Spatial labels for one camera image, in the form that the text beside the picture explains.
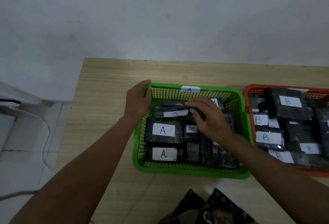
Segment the patterned cloth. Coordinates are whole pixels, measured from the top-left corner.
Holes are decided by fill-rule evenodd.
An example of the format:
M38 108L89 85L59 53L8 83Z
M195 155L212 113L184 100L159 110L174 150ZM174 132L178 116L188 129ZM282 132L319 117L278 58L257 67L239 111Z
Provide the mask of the patterned cloth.
M216 188L207 202L190 189L174 212L158 222L158 224L169 223L258 224L249 214Z

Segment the white label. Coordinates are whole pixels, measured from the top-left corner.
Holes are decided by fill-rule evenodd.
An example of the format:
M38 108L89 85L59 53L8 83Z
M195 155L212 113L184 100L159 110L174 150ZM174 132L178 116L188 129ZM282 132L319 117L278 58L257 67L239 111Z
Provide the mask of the white label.
M282 105L286 106L302 107L302 103L299 98L280 96L280 102Z
M217 98L212 98L211 101L213 101L213 102L215 103L215 105L216 105L217 107L219 107L219 106L218 106Z
M255 125L267 125L268 120L269 120L268 115L254 115Z
M175 136L175 125L171 124L153 124L153 135Z
M186 132L187 133L198 133L198 127L196 125L187 125Z
M256 142L282 144L281 134L274 132L256 131Z
M269 154L274 156L275 158L279 159L282 162L285 162L288 164L294 163L294 160L289 151L280 152L280 151L269 150Z
M271 128L280 128L278 120L269 118L269 127Z
M321 147L318 143L300 143L299 145L306 154L321 154Z
M153 148L152 160L154 161L176 161L177 150L175 148Z
M257 98L257 102L260 104L262 102L265 102L265 98Z
M288 90L300 91L302 93L306 93L309 91L309 89L298 89L298 88L288 88Z
M200 92L200 87L197 86L187 86L187 85L183 85L181 88L181 92Z
M187 114L188 114L188 110L165 111L163 113L163 117L179 117L179 116L186 116Z

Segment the white cable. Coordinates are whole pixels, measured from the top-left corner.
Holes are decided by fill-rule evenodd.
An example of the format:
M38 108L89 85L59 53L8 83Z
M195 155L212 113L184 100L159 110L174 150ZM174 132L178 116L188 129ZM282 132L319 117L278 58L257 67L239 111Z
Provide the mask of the white cable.
M42 148L42 152L41 152L41 160L42 160L42 163L43 163L43 164L44 164L44 165L45 165L45 166L46 166L51 172L53 172L53 170L50 168L50 166L49 166L48 164L46 164L46 162L45 162L44 159L43 159L44 148L46 147L47 140L48 140L48 138L49 138L49 136L50 136L50 127L49 127L49 125L48 125L48 124L46 123L46 121L44 121L41 117L39 117L39 116L37 116L37 115L35 115L35 114L32 114L32 113L30 113L30 112L27 112L27 111L24 111L24 110L19 110L19 109L13 107L13 106L10 106L9 109L17 110L17 111L20 111L20 112L24 112L24 113L29 114L29 115L31 115L31 116L37 117L37 118L39 118L42 122L44 122L44 124L47 126L48 135L47 135L47 138L46 138L46 140L45 140L45 142L44 142L44 144L43 144L43 148Z

